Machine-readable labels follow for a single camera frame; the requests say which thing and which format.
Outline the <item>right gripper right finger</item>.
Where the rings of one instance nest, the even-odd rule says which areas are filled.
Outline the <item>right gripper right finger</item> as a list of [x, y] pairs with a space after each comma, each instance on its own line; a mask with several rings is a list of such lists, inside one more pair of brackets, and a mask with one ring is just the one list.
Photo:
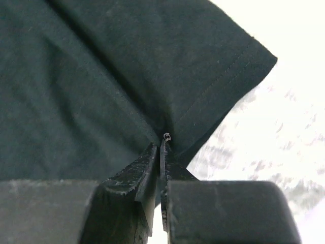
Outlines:
[[169, 243], [300, 243], [280, 188], [271, 181], [201, 181], [160, 147], [161, 212]]

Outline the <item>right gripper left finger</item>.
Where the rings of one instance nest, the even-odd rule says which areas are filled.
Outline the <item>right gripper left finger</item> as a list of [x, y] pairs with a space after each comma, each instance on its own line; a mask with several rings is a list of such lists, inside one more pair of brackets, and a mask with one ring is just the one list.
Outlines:
[[112, 178], [1, 182], [1, 243], [146, 243], [157, 147]]

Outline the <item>black t shirt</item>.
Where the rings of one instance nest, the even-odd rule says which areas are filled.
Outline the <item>black t shirt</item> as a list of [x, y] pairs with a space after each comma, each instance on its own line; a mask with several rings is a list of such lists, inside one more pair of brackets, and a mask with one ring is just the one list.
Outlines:
[[276, 62], [210, 1], [1, 1], [1, 179], [186, 167]]

